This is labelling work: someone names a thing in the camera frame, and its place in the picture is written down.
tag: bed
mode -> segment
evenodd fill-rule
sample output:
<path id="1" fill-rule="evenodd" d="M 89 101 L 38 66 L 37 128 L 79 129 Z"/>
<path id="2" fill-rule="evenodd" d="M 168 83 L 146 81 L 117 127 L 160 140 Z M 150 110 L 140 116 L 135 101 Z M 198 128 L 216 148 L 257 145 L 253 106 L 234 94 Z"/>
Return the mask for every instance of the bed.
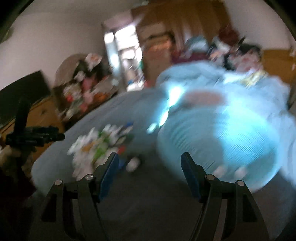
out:
<path id="1" fill-rule="evenodd" d="M 201 206 L 191 197 L 187 185 L 174 176 L 173 167 L 161 161 L 156 151 L 158 130 L 147 134 L 166 104 L 167 94 L 162 88 L 144 89 L 116 96 L 89 113 L 65 133 L 63 142 L 54 143 L 34 163 L 36 188 L 46 195 L 55 180 L 74 181 L 73 157 L 67 151 L 78 136 L 92 127 L 102 129 L 108 123 L 133 121 L 135 138 L 127 152 L 143 154 L 145 162 L 132 175 L 120 173 L 100 204 L 106 232 L 111 240 L 188 240 Z M 295 214 L 296 191 L 279 172 L 253 195 L 274 240 Z"/>

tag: screw head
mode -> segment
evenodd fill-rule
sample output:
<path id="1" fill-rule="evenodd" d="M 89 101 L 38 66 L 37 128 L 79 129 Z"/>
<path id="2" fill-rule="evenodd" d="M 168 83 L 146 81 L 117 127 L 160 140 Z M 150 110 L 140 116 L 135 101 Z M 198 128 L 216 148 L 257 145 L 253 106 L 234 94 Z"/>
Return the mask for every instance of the screw head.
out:
<path id="1" fill-rule="evenodd" d="M 92 175 L 92 174 L 87 174 L 85 176 L 85 179 L 88 180 L 88 181 L 92 180 L 93 178 L 94 178 L 94 175 Z"/>
<path id="2" fill-rule="evenodd" d="M 61 185 L 63 183 L 63 181 L 62 180 L 56 180 L 55 182 L 54 182 L 54 184 L 56 185 L 56 186 L 59 186 L 59 185 Z"/>
<path id="3" fill-rule="evenodd" d="M 243 182 L 243 181 L 241 181 L 241 180 L 238 180 L 238 181 L 237 181 L 237 184 L 238 184 L 239 186 L 241 186 L 241 187 L 243 187 L 243 186 L 244 186 L 244 182 Z"/>
<path id="4" fill-rule="evenodd" d="M 205 176 L 206 179 L 210 180 L 210 181 L 213 181 L 215 179 L 215 176 L 212 175 L 212 174 L 208 174 Z"/>

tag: light blue blanket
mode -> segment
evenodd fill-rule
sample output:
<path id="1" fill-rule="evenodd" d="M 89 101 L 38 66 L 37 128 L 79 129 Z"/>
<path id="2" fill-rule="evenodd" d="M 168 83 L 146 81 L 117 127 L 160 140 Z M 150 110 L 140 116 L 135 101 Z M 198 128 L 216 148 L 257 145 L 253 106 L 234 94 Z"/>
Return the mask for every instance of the light blue blanket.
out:
<path id="1" fill-rule="evenodd" d="M 296 122 L 287 109 L 289 86 L 276 76 L 264 77 L 249 88 L 238 82 L 225 84 L 222 80 L 227 73 L 235 72 L 208 61 L 179 64 L 161 73 L 156 86 L 168 92 L 174 86 L 216 92 L 223 96 L 225 105 L 247 108 L 266 119 L 280 136 L 281 171 L 296 186 Z"/>

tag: wooden dresser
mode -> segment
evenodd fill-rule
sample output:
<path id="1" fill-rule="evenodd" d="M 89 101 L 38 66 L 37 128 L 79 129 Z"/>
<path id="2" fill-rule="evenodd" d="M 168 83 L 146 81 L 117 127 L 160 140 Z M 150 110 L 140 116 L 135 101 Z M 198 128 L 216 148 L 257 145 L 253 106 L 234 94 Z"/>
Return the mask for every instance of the wooden dresser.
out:
<path id="1" fill-rule="evenodd" d="M 29 112 L 27 126 L 55 126 L 60 132 L 64 132 L 64 126 L 56 115 L 56 106 L 53 98 L 47 97 L 37 104 L 34 104 Z M 7 134 L 13 131 L 15 120 L 10 121 L 0 130 L 0 134 L 5 141 Z M 52 143 L 46 144 L 44 147 L 37 147 L 37 151 L 33 153 L 35 161 Z"/>
<path id="2" fill-rule="evenodd" d="M 151 58 L 145 53 L 147 38 L 163 32 L 171 32 L 177 50 L 182 50 L 185 42 L 202 34 L 208 42 L 218 34 L 219 29 L 230 23 L 224 4 L 218 0 L 171 0 L 151 1 L 148 5 L 131 10 L 139 43 L 144 50 L 144 75 L 149 86 L 154 86 L 158 75 L 171 65 L 171 56 L 163 51 L 159 58 Z"/>
<path id="3" fill-rule="evenodd" d="M 278 75 L 282 81 L 294 85 L 296 79 L 296 57 L 290 56 L 288 49 L 263 51 L 262 64 L 270 75 Z"/>

